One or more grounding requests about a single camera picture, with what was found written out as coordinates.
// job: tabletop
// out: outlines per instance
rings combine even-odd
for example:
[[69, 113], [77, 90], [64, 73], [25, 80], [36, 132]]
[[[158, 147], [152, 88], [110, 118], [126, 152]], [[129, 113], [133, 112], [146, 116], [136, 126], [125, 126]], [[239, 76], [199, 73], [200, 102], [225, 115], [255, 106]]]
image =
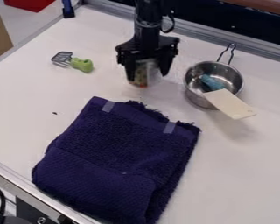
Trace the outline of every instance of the tabletop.
[[[188, 67], [216, 60], [224, 47], [173, 33], [181, 43], [168, 77], [142, 89], [116, 64], [115, 47], [132, 33], [132, 21], [81, 7], [0, 62], [0, 163], [31, 180], [46, 146], [91, 97], [142, 101], [202, 129], [160, 224], [280, 224], [280, 62], [235, 52], [232, 66], [245, 80], [240, 97], [258, 115], [234, 121], [193, 106], [183, 86]], [[53, 65], [60, 51], [91, 59], [94, 71]]]

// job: metal bowl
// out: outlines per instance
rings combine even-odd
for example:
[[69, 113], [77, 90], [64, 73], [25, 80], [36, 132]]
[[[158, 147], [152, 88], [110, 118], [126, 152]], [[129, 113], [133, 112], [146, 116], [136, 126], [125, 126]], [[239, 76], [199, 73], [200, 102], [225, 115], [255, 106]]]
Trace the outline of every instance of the metal bowl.
[[242, 75], [234, 67], [215, 61], [206, 61], [196, 64], [189, 68], [185, 75], [184, 83], [186, 87], [186, 95], [196, 105], [205, 109], [217, 109], [203, 95], [210, 90], [200, 80], [202, 74], [208, 74], [212, 78], [222, 82], [224, 88], [238, 95], [244, 85]]

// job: folded towel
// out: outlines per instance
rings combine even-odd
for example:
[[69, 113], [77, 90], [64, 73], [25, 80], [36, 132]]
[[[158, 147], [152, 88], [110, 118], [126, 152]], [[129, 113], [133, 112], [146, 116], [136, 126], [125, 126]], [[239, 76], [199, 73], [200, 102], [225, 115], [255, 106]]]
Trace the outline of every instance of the folded towel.
[[94, 97], [32, 171], [42, 191], [113, 223], [155, 223], [200, 129], [135, 101]]

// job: wire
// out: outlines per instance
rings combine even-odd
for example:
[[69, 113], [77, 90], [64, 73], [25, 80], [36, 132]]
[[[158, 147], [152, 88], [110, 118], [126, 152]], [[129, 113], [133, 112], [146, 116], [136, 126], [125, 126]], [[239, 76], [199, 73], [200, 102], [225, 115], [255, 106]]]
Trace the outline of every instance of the wire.
[[4, 224], [4, 214], [6, 209], [6, 198], [4, 193], [0, 190], [0, 200], [1, 200], [1, 206], [0, 206], [0, 224]]
[[173, 29], [174, 29], [174, 27], [175, 27], [175, 19], [174, 19], [173, 14], [170, 13], [170, 14], [168, 15], [168, 18], [171, 20], [172, 26], [171, 26], [168, 30], [163, 30], [163, 27], [161, 27], [161, 32], [163, 32], [163, 33], [171, 32], [171, 31], [173, 31]]

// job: metal frame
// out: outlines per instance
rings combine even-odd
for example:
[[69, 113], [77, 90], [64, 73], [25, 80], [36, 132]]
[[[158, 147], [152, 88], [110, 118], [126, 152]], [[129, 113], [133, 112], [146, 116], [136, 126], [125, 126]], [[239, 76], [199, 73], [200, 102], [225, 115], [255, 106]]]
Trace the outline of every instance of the metal frame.
[[4, 164], [0, 163], [0, 176], [12, 183], [14, 186], [20, 188], [25, 193], [31, 195], [31, 197], [39, 200], [40, 202], [46, 204], [48, 207], [57, 211], [60, 214], [64, 214], [70, 220], [77, 222], [79, 224], [101, 224], [100, 222], [74, 211], [72, 208], [65, 206], [58, 202], [57, 200], [50, 198], [49, 196], [42, 193], [35, 185], [33, 185], [29, 180], [20, 176], [18, 173], [8, 168]]
[[[133, 19], [134, 17], [134, 7], [121, 3], [114, 3], [108, 0], [84, 0], [84, 4], [91, 9], [121, 18]], [[242, 36], [230, 31], [223, 31], [202, 24], [195, 24], [182, 19], [176, 19], [174, 31], [191, 38], [205, 40], [221, 46], [236, 43], [240, 51], [280, 61], [280, 45], [270, 42]]]

